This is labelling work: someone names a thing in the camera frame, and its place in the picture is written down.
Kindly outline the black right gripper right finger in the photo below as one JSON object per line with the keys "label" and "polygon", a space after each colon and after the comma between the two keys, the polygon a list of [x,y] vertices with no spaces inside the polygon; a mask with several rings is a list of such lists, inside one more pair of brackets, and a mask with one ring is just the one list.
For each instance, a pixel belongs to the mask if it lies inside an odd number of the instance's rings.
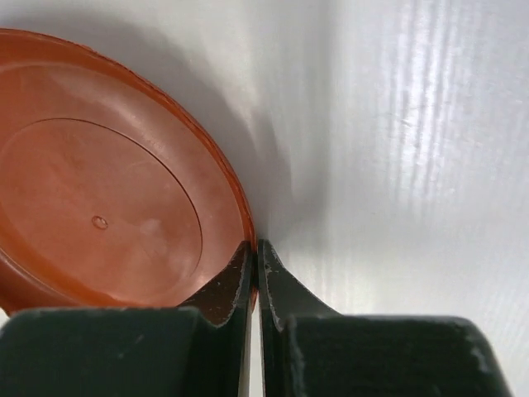
{"label": "black right gripper right finger", "polygon": [[344,315],[258,244],[267,396],[508,396],[487,338],[451,316]]}

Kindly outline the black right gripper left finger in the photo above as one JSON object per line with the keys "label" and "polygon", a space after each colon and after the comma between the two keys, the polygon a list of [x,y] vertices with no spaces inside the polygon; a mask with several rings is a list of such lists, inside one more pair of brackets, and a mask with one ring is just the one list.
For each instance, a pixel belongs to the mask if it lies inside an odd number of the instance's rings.
{"label": "black right gripper left finger", "polygon": [[4,396],[245,396],[248,242],[174,308],[32,309],[1,330]]}

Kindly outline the red round plastic plate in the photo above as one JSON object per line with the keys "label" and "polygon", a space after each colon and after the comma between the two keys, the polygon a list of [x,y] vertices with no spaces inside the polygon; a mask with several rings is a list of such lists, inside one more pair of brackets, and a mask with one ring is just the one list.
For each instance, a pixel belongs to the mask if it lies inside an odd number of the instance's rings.
{"label": "red round plastic plate", "polygon": [[255,232],[174,100],[87,47],[1,31],[1,306],[170,307]]}

